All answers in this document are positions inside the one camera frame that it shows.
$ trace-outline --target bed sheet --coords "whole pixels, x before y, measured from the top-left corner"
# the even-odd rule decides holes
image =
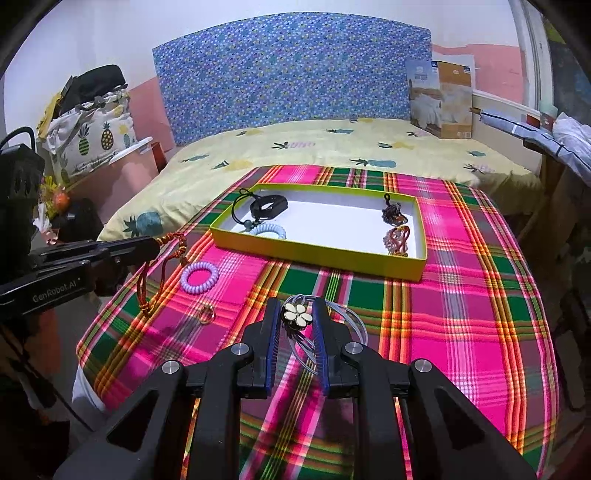
[[[259,182],[346,186],[417,197],[428,260],[420,282],[254,257],[216,248],[209,225]],[[491,420],[538,475],[551,452],[558,416],[556,366],[540,294],[503,217],[486,194],[457,183],[358,168],[274,166],[252,170],[182,227],[187,259],[217,265],[218,283],[193,296],[169,262],[163,302],[149,319],[138,307],[137,275],[105,306],[77,349],[100,400],[116,408],[164,361],[206,361],[262,319],[269,297],[313,294],[354,310],[368,345],[409,364],[428,358]],[[148,276],[160,283],[163,249]],[[216,318],[201,325],[198,312]],[[348,479],[352,474],[350,400],[327,400],[318,381],[280,345],[275,388],[244,400],[241,479]],[[407,469],[410,468],[406,454]]]
[[[404,120],[309,120],[231,131],[180,150],[105,225],[102,240],[175,231],[255,167],[312,164],[445,179],[481,188],[503,215],[532,213],[530,171],[475,140],[441,140]]]

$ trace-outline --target pineapple-print bag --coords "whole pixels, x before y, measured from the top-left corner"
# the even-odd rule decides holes
[[[43,147],[51,155],[54,178],[68,186],[134,143],[129,93],[121,89],[53,120]]]

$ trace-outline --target headboard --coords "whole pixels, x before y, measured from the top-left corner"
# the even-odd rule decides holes
[[[290,13],[239,20],[153,49],[177,145],[315,118],[408,119],[406,59],[431,32],[382,18]]]

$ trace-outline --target metal bolt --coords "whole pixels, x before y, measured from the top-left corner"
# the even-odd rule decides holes
[[[414,363],[414,368],[416,368],[422,374],[430,372],[432,367],[433,365],[431,362],[429,360],[425,360],[424,358],[420,358]]]
[[[181,364],[175,360],[169,360],[162,365],[162,371],[168,375],[178,372],[179,368],[181,368]]]
[[[245,343],[235,343],[232,345],[231,350],[234,355],[244,355],[245,353],[248,353],[250,347]]]
[[[357,342],[349,342],[345,345],[345,350],[347,350],[351,355],[355,355],[357,353],[361,353],[363,350],[363,345]]]

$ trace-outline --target light blue coil hair tie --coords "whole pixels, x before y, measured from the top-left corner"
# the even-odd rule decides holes
[[[269,223],[269,222],[262,223],[260,225],[257,225],[256,227],[254,227],[251,230],[252,235],[259,235],[260,233],[265,233],[265,232],[276,233],[277,236],[281,240],[285,240],[287,238],[287,234],[285,232],[285,229],[281,225],[278,225],[277,223]]]

